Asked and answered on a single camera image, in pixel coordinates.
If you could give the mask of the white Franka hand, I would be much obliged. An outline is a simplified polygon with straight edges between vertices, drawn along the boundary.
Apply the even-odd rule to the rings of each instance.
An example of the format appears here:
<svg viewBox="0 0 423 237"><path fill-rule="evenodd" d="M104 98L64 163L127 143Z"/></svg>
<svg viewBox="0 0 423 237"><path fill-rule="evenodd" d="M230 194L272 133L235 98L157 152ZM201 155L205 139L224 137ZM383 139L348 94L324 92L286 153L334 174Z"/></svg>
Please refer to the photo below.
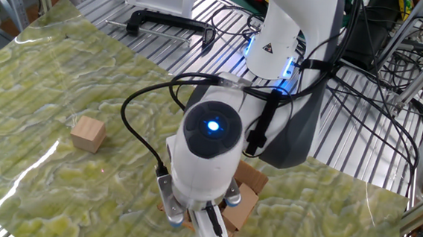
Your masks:
<svg viewBox="0 0 423 237"><path fill-rule="evenodd" d="M191 210L189 213L197 237L228 237L218 206L209 206L200 211Z"/></svg>

